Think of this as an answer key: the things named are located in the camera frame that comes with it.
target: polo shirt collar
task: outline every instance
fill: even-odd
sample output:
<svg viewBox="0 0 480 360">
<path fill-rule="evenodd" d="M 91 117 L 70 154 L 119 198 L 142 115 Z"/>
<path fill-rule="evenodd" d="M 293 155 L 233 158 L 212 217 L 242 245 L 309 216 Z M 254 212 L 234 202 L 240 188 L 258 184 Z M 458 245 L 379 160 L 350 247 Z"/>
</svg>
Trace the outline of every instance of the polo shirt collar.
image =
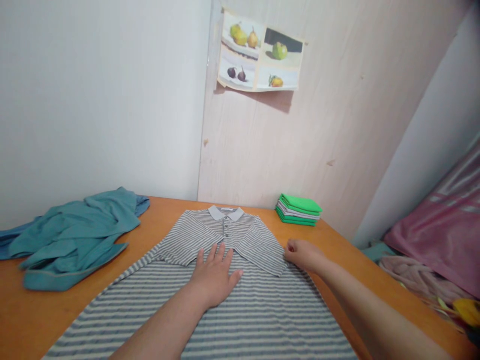
<svg viewBox="0 0 480 360">
<path fill-rule="evenodd" d="M 211 208 L 208 209 L 208 212 L 210 213 L 211 217 L 214 220 L 221 220 L 223 218 L 229 217 L 231 220 L 236 222 L 238 219 L 242 217 L 242 215 L 245 213 L 240 207 L 236 209 L 236 211 L 232 212 L 231 214 L 224 214 L 222 213 L 218 207 L 215 205 L 212 206 Z"/>
</svg>

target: yellow object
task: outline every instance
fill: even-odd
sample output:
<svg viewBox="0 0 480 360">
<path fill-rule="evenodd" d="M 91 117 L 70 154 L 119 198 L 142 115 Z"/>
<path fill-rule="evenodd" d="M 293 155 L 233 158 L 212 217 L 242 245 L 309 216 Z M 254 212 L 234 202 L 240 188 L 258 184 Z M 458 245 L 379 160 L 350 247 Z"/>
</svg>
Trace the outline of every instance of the yellow object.
<svg viewBox="0 0 480 360">
<path fill-rule="evenodd" d="M 438 300 L 438 303 L 440 304 L 440 306 L 445 309 L 445 310 L 450 310 L 449 307 L 447 306 L 447 304 L 445 303 L 445 301 L 443 301 L 440 297 L 437 296 L 436 298 Z"/>
<path fill-rule="evenodd" d="M 480 301 L 458 299 L 453 302 L 453 308 L 468 325 L 473 328 L 480 327 Z"/>
<path fill-rule="evenodd" d="M 282 80 L 281 77 L 278 76 L 270 76 L 269 79 L 269 86 L 271 88 L 281 88 L 284 85 L 284 81 Z"/>
<path fill-rule="evenodd" d="M 247 43 L 247 40 L 248 40 L 247 34 L 242 29 L 238 30 L 233 36 L 233 41 L 240 46 L 245 46 L 245 44 Z"/>
<path fill-rule="evenodd" d="M 251 29 L 252 29 L 252 32 L 248 37 L 248 46 L 251 47 L 252 49 L 255 49 L 259 44 L 259 37 L 255 33 L 255 29 L 253 27 Z"/>
<path fill-rule="evenodd" d="M 234 39 L 235 38 L 235 34 L 239 31 L 241 31 L 242 28 L 240 27 L 240 24 L 235 24 L 235 25 L 232 25 L 231 28 L 230 28 L 230 35 L 231 37 Z"/>
</svg>

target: paper poster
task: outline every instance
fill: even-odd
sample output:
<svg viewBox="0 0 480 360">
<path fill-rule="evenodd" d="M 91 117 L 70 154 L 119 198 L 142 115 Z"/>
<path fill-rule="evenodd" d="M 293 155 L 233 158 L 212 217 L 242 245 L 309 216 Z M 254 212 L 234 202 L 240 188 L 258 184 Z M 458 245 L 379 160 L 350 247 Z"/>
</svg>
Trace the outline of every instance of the paper poster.
<svg viewBox="0 0 480 360">
<path fill-rule="evenodd" d="M 299 89 L 305 43 L 224 10 L 218 82 L 245 92 Z"/>
</svg>

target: pink blanket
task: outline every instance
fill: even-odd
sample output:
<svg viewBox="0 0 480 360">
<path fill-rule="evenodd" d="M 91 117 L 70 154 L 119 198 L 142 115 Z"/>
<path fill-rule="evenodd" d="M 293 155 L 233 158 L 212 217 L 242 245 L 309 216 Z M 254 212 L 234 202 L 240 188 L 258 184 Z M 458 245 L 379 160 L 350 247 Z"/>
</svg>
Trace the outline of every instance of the pink blanket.
<svg viewBox="0 0 480 360">
<path fill-rule="evenodd" d="M 480 298 L 480 140 L 384 241 Z"/>
<path fill-rule="evenodd" d="M 410 291 L 428 298 L 439 297 L 449 305 L 457 299 L 472 298 L 453 282 L 439 277 L 431 268 L 410 257 L 384 256 L 380 260 L 380 267 Z"/>
</svg>

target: orange table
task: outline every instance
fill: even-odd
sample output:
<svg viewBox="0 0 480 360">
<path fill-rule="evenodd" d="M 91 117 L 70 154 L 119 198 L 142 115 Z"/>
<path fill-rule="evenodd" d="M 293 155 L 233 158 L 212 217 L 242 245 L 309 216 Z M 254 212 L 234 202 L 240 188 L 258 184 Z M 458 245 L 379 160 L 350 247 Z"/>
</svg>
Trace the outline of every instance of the orange table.
<svg viewBox="0 0 480 360">
<path fill-rule="evenodd" d="M 23 287 L 22 259 L 0 262 L 0 359 L 39 359 L 79 316 L 83 309 L 123 271 L 158 244 L 185 210 L 202 210 L 212 204 L 151 197 L 141 225 L 119 239 L 128 248 L 72 289 L 39 292 Z M 421 328 L 456 359 L 477 359 L 477 349 L 447 322 L 401 287 L 325 221 L 316 227 L 282 223 L 275 211 L 243 208 L 260 216 L 282 246 L 288 239 L 306 239 L 364 283 L 380 298 Z M 328 287 L 313 276 L 333 315 L 360 358 L 370 355 Z"/>
</svg>

